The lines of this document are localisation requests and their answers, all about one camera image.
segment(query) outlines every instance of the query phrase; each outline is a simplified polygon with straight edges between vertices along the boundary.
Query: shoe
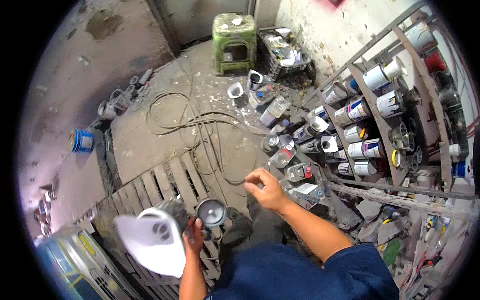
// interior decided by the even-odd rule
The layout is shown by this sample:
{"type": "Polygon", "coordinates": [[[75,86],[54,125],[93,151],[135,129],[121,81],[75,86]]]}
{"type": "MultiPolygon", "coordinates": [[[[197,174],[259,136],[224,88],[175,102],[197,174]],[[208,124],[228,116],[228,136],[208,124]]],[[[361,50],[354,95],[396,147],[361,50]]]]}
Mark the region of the shoe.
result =
{"type": "Polygon", "coordinates": [[[227,217],[233,222],[239,216],[243,215],[243,213],[239,212],[238,209],[235,207],[229,206],[227,207],[227,217]]]}

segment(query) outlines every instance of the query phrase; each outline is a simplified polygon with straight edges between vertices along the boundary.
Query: person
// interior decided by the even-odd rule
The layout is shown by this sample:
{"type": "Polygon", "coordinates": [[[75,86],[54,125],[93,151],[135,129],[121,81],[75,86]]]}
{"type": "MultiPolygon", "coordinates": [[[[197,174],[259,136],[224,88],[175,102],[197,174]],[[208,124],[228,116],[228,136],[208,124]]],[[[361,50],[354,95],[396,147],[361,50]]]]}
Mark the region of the person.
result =
{"type": "Polygon", "coordinates": [[[194,238],[183,235],[187,262],[180,300],[398,299],[398,288],[372,244],[354,246],[338,228],[288,199],[278,179],[264,169],[250,173],[244,187],[259,204],[250,201],[248,205],[251,223],[245,222],[248,218],[238,211],[232,213],[230,209],[228,214],[234,219],[232,228],[236,223],[243,228],[251,226],[246,230],[248,245],[239,234],[228,238],[228,230],[225,232],[224,239],[228,240],[223,243],[233,247],[227,247],[230,257],[223,262],[220,278],[208,293],[200,259],[202,222],[191,219],[188,227],[194,238]],[[288,222],[324,268],[282,244],[281,222],[273,216],[288,222]],[[273,223],[268,225],[261,219],[273,223]]]}

